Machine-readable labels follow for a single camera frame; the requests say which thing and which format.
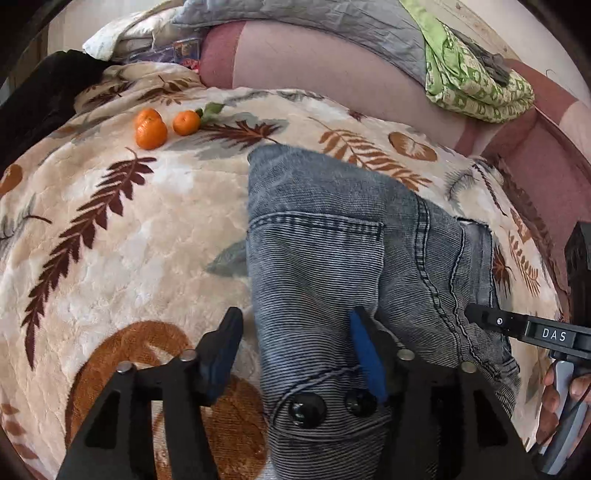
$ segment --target striped denim fabric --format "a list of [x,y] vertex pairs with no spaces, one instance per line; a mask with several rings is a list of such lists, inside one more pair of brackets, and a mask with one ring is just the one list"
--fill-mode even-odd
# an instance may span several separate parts
[[[282,479],[371,478],[391,413],[359,418],[366,388],[348,313],[363,305],[426,361],[474,362],[511,415],[518,365],[507,338],[468,324],[468,303],[496,306],[492,238],[385,175],[268,145],[249,155],[248,268],[272,461]],[[305,429],[290,399],[314,393],[326,419]]]

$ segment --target metal screw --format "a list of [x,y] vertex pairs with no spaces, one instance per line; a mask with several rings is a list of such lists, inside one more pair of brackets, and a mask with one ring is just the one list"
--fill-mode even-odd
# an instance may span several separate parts
[[197,352],[195,350],[183,350],[178,357],[181,362],[191,362],[197,358]]
[[414,352],[408,350],[407,348],[400,349],[397,355],[400,360],[404,360],[405,362],[410,362],[411,360],[414,360]]
[[478,372],[476,365],[474,365],[472,362],[462,362],[462,370],[467,374],[475,374]]
[[119,365],[117,365],[117,373],[119,373],[119,374],[127,373],[133,367],[134,367],[133,363],[131,363],[129,360],[123,360],[122,362],[119,363]]

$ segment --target gray quilt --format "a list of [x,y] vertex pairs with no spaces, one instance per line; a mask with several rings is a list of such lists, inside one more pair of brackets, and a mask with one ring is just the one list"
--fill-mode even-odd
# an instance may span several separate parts
[[338,35],[425,85],[425,39],[398,0],[187,0],[173,23],[199,28],[257,19]]

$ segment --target human hand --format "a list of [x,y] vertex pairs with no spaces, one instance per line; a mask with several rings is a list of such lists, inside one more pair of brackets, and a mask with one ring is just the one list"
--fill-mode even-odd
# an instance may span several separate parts
[[[546,388],[544,389],[544,394],[542,395],[542,410],[540,412],[540,426],[538,427],[538,432],[535,436],[535,439],[538,443],[544,442],[545,444],[549,444],[551,437],[548,438],[554,429],[558,426],[558,417],[556,416],[556,410],[560,405],[560,396],[556,389],[554,388],[554,366],[551,366],[550,369],[546,372],[546,375],[543,380],[544,385]],[[570,395],[575,399],[579,400],[581,396],[587,390],[587,387],[591,383],[591,374],[584,375],[582,377],[575,378],[573,382],[570,384]],[[591,393],[587,395],[585,401],[591,405]],[[591,423],[591,409],[587,412],[585,420],[583,422],[583,426],[579,431],[579,435],[573,445],[573,448],[569,455],[573,453],[577,445],[583,438],[585,432],[589,428],[589,424]]]

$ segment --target green and white fabric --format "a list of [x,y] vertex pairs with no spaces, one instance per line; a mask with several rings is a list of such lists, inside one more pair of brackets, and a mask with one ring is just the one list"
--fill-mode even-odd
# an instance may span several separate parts
[[401,0],[426,41],[427,97],[438,106],[491,123],[512,120],[534,103],[532,86],[515,70],[502,87],[447,26],[416,0]]

